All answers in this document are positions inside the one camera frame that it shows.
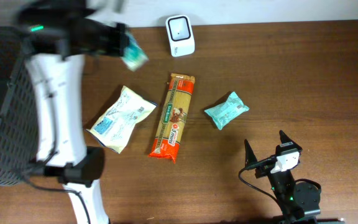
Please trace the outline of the teal wet wipes pack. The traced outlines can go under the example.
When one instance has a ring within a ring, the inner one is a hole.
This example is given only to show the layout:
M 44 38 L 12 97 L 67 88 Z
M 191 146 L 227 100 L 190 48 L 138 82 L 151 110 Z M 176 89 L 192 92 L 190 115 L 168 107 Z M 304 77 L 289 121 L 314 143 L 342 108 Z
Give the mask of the teal wet wipes pack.
M 204 112 L 212 118 L 216 127 L 222 130 L 225 125 L 246 111 L 249 111 L 249 107 L 233 91 L 224 103 L 208 108 Z

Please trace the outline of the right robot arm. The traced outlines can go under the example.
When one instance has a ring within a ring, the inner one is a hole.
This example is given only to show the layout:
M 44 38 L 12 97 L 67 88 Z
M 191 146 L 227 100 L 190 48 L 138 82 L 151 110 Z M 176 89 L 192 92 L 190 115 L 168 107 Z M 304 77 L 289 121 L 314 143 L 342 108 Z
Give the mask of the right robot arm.
M 300 163 L 302 147 L 279 131 L 280 144 L 275 154 L 257 160 L 248 140 L 245 145 L 245 166 L 238 173 L 238 178 L 248 187 L 270 197 L 282 211 L 279 223 L 316 223 L 316 216 L 321 213 L 321 185 L 310 179 L 293 178 L 291 170 Z M 254 170 L 255 177 L 267 177 L 272 194 L 248 183 L 242 178 L 246 170 Z

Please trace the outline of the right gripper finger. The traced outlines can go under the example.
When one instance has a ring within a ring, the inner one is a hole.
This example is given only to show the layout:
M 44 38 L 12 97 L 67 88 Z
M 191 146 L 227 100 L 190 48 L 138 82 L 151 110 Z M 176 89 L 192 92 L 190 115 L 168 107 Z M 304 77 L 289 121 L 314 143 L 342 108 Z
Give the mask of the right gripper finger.
M 244 140 L 245 145 L 245 168 L 254 168 L 257 163 L 257 158 L 248 142 L 248 140 Z
M 293 152 L 293 151 L 302 151 L 295 141 L 290 139 L 282 130 L 279 130 L 281 144 L 278 145 L 278 152 Z

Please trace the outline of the white cream food pouch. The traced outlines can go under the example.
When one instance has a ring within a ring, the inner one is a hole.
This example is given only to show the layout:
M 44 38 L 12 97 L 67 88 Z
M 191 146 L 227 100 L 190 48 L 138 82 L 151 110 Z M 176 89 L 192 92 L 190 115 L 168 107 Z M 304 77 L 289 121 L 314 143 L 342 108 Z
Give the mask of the white cream food pouch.
M 127 146 L 135 125 L 157 107 L 154 102 L 124 86 L 117 101 L 87 130 L 100 145 L 121 153 Z

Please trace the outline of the orange spaghetti pack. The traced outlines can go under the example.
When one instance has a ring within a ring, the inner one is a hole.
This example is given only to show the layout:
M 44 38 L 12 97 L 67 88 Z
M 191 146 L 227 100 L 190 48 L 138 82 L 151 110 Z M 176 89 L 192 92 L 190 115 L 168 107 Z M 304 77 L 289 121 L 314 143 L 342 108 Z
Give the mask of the orange spaghetti pack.
M 188 117 L 195 77 L 173 73 L 150 157 L 176 161 Z

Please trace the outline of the kleenex tissue pocket pack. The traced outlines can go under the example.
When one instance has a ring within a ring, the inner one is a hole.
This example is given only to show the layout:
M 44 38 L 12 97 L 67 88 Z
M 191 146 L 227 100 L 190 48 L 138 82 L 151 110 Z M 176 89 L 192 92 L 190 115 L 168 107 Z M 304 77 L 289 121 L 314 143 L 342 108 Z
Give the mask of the kleenex tissue pocket pack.
M 124 56 L 121 57 L 121 60 L 130 71 L 134 72 L 143 66 L 149 58 L 129 31 L 126 31 L 126 35 L 129 38 L 129 45 L 124 48 Z

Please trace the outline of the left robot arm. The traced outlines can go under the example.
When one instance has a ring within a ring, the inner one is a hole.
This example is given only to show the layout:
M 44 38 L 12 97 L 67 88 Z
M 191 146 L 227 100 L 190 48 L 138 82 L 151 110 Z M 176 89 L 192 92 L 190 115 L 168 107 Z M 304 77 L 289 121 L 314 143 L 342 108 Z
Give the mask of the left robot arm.
M 109 223 L 100 178 L 105 154 L 85 144 L 81 81 L 88 55 L 121 57 L 129 45 L 126 26 L 93 18 L 87 1 L 32 1 L 16 14 L 24 64 L 35 92 L 39 145 L 36 159 L 18 171 L 54 177 L 68 194 L 78 223 Z

